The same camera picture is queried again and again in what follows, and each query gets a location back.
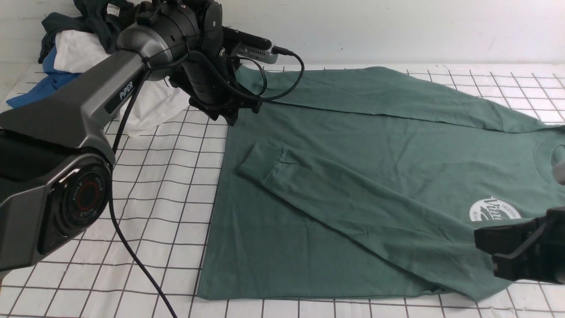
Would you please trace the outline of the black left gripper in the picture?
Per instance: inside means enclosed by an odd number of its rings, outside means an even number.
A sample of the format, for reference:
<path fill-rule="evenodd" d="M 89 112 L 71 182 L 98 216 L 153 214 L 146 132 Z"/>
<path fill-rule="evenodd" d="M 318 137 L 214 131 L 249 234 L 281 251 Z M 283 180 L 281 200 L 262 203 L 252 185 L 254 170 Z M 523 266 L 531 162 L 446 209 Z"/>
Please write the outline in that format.
<path fill-rule="evenodd" d="M 257 114 L 260 111 L 262 102 L 252 101 L 234 96 L 232 93 L 222 95 L 219 104 L 205 103 L 204 100 L 196 95 L 196 89 L 192 87 L 186 75 L 172 75 L 170 83 L 174 88 L 180 88 L 189 95 L 189 105 L 202 111 L 213 121 L 223 117 L 230 126 L 235 125 L 240 109 L 250 109 Z"/>

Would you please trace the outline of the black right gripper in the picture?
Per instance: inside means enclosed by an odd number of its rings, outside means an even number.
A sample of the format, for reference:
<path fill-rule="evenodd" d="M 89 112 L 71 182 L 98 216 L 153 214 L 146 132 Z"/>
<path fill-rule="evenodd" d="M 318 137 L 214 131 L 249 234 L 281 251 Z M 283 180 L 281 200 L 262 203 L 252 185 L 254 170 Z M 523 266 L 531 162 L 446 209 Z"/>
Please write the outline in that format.
<path fill-rule="evenodd" d="M 506 226 L 474 231 L 475 246 L 492 257 L 494 276 L 510 281 L 565 282 L 565 208 Z"/>

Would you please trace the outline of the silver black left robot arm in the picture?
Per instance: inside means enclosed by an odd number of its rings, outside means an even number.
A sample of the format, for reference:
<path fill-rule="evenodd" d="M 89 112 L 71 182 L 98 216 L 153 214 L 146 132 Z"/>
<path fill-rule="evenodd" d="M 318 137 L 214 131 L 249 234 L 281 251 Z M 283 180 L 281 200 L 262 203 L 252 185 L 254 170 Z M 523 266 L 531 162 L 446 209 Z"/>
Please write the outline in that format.
<path fill-rule="evenodd" d="M 33 266 L 83 233 L 111 195 L 105 126 L 148 80 L 172 79 L 211 119 L 233 125 L 261 102 L 239 87 L 224 51 L 222 7 L 154 1 L 117 52 L 51 96 L 1 114 L 1 276 Z"/>

